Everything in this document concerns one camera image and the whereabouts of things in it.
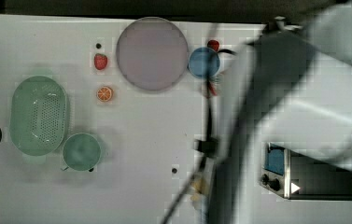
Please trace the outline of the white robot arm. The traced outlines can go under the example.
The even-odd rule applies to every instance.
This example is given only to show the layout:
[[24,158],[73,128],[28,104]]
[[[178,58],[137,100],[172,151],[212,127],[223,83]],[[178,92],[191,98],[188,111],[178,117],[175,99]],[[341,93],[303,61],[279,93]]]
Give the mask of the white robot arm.
[[352,0],[240,48],[208,224],[352,224]]

